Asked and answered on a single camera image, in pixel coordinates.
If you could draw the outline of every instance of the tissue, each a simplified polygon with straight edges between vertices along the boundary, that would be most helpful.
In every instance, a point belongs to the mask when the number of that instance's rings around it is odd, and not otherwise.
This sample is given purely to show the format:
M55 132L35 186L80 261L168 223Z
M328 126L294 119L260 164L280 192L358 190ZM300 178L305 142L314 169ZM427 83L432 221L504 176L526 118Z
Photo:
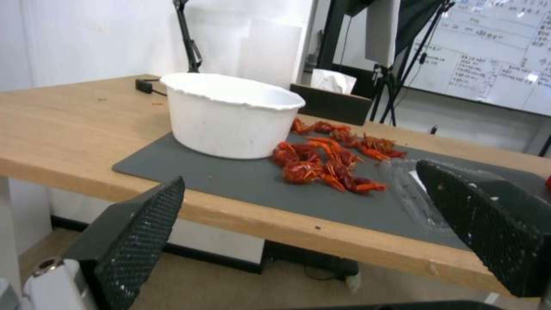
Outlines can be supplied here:
M355 77L330 70L314 69L310 87L349 95L355 83Z

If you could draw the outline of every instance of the floor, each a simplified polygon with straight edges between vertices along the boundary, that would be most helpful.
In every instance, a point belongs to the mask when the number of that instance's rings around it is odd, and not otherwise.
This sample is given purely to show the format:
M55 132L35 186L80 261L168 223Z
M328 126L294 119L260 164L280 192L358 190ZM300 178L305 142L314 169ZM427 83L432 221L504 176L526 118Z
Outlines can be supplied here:
M55 229L20 257L22 279L41 259L59 255L79 236ZM338 280L308 278L300 265L269 262L262 275L163 254L132 309L285 309L435 300L483 301L476 291L427 277L361 264L361 287L352 293ZM507 310L536 309L534 300L500 296Z

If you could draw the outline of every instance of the whiteboard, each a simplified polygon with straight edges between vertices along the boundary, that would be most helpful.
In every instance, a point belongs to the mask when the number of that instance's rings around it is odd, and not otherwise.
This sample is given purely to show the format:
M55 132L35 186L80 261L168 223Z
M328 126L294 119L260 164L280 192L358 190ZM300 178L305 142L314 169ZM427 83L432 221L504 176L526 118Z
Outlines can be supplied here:
M551 116L550 34L551 0L456 0L404 85Z

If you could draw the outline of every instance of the bowl rim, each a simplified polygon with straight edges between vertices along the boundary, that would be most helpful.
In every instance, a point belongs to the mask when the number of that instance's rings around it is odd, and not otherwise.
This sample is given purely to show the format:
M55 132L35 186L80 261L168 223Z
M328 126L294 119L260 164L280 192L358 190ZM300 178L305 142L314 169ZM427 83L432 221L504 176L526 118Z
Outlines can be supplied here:
M272 90L284 93L285 95L293 98L296 101L296 103L291 103L291 104L288 104L288 105L259 105L259 104L250 103L250 102L246 102L246 101L220 100L218 98L210 97L208 94L198 94L198 93L195 93L193 91L190 91L189 89L184 89L181 86L177 87L177 86L174 85L174 83L175 83L174 79L175 78L182 77L182 76L188 77L192 74L194 74L194 75L195 74L201 74L203 76L213 76L213 77L216 77L216 78L238 81L240 83L243 83L243 82L254 83L254 84L257 84L259 87L268 88L268 89L272 89ZM170 88L171 90L173 90L174 92L183 93L183 94L190 95L190 96L193 96L193 97L196 97L196 98L208 99L210 101L220 102L220 103L224 103L224 104L234 104L234 105L237 105L237 106L248 106L250 108L277 110L277 111L294 110L294 109L302 108L303 106L306 105L306 101L301 96L299 96L296 93L291 92L290 90L284 89L282 87L275 86L275 85L270 85L270 84L266 84L266 83L262 83L262 82L258 82L258 81L254 81L254 80L251 80L251 79L239 78L239 77L233 77L233 76L226 76L226 75L217 74L217 73L175 72L175 73L169 73L169 74L163 75L160 78L160 82L162 84L164 84L167 88Z

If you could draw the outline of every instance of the transparent plastic sheet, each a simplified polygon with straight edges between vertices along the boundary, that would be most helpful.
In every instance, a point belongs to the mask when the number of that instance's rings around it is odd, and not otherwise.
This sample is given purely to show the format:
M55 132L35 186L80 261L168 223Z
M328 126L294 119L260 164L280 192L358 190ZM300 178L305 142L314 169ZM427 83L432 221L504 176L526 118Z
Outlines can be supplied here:
M426 191L410 172L415 171L417 159L392 159L380 164L384 182L399 199L401 207L412 221L431 231L453 234L453 230L434 206Z

